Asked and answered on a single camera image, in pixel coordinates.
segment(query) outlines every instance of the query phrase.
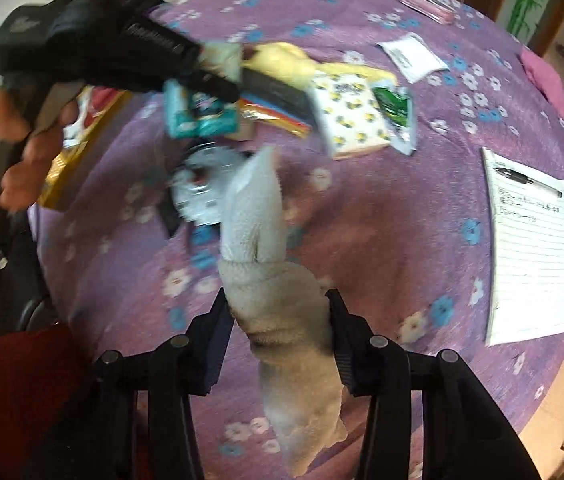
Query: white towel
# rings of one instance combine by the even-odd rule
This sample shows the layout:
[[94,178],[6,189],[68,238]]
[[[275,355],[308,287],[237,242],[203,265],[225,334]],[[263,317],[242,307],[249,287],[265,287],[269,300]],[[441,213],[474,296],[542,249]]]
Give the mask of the white towel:
[[218,266],[231,312],[260,360],[264,413],[289,473],[347,437],[329,302],[308,269],[284,261],[286,228],[273,150],[236,174],[224,199]]

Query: hand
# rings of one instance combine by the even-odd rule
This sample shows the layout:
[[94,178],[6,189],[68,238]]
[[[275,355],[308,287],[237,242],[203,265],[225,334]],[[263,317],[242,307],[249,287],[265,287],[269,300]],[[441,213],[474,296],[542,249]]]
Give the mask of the hand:
[[[56,123],[35,136],[24,148],[22,161],[9,168],[2,178],[0,206],[9,211],[26,209],[38,199],[51,162],[62,150],[62,128],[75,122],[78,108],[67,104]],[[31,128],[16,110],[11,98],[0,90],[0,139],[18,142]]]

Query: purple tablecloth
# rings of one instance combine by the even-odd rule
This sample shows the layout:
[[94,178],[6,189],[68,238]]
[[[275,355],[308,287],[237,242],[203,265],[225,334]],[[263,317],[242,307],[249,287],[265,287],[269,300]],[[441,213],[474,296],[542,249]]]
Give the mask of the purple tablecloth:
[[[241,147],[280,150],[290,257],[337,287],[376,333],[419,352],[459,351],[519,431],[564,358],[564,334],[484,346],[491,221],[480,147],[564,179],[564,122],[524,75],[522,46],[451,3],[458,20],[450,26],[396,0],[190,0],[154,16],[198,40],[288,41],[318,60],[363,57],[394,71],[375,43],[416,31],[449,64],[450,72],[412,86],[419,146],[411,157],[386,148],[332,161],[318,143],[262,126]],[[178,156],[162,135],[161,96],[136,98],[126,115],[110,126],[118,138],[69,211],[43,214],[50,290],[93,356],[153,349],[206,312],[220,286],[215,232],[183,226],[168,240],[155,213]],[[237,328],[219,383],[192,405],[208,479],[286,478],[262,419],[256,362]],[[416,402],[414,478],[421,410]],[[308,478],[353,476],[365,417],[364,400],[347,398],[350,437],[323,452]]]

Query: black pen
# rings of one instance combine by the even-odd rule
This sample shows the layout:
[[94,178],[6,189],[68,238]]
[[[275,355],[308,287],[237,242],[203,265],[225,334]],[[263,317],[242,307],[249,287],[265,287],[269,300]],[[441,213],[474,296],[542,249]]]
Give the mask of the black pen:
[[542,182],[538,182],[537,180],[533,180],[532,178],[527,177],[525,174],[520,173],[519,171],[510,170],[509,168],[493,168],[497,173],[501,176],[505,176],[506,178],[510,178],[514,182],[519,182],[520,184],[532,184],[533,186],[540,187],[549,191],[550,193],[554,194],[558,198],[562,198],[562,192],[558,191],[557,189],[547,186]]

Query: lined paper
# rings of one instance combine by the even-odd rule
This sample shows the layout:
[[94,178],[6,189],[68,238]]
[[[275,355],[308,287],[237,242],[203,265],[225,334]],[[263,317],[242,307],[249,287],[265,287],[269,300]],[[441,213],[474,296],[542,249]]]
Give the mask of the lined paper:
[[[493,275],[486,345],[564,332],[564,181],[482,149],[491,200]],[[562,192],[497,173],[508,168]]]

